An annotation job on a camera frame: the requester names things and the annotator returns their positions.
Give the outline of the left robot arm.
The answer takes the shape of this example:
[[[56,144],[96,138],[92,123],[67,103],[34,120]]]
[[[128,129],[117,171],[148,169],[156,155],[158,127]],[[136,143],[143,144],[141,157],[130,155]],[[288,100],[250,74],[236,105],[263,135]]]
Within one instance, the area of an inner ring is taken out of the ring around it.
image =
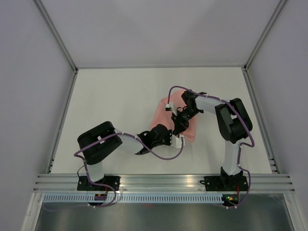
[[[110,121],[106,121],[77,138],[85,158],[87,172],[90,176],[88,185],[96,191],[105,185],[102,161],[113,151],[119,149],[136,155],[149,153],[154,147],[171,145],[172,132],[164,125],[158,124],[150,131],[137,136],[127,136],[117,130]]]

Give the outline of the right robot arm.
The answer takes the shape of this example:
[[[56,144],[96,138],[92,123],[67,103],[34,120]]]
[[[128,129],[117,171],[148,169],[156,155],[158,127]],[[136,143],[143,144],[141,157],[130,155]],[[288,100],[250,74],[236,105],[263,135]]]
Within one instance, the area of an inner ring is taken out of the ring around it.
[[[220,185],[225,190],[231,190],[237,184],[237,176],[243,174],[240,167],[241,146],[244,140],[250,138],[250,147],[255,143],[251,135],[253,128],[251,119],[241,99],[230,101],[209,96],[206,93],[195,93],[186,90],[181,95],[185,106],[173,110],[171,119],[174,123],[173,134],[178,136],[189,128],[190,120],[198,113],[205,111],[216,115],[218,129],[225,140],[225,157],[220,172]]]

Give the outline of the pink satin napkin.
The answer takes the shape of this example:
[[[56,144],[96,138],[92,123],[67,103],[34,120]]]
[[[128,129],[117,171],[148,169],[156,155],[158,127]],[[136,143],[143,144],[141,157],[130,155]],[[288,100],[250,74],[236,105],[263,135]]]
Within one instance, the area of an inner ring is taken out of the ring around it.
[[[176,107],[184,107],[186,104],[181,97],[183,93],[184,90],[177,90],[173,92],[170,95],[170,102],[174,103]],[[167,99],[168,97],[165,97],[160,101],[150,128],[154,128],[156,125],[162,124],[167,129],[174,129],[174,123],[171,119],[172,111],[165,110]],[[182,133],[187,141],[194,142],[196,136],[196,129],[197,129],[197,117],[194,116],[192,119],[189,120],[188,129]]]

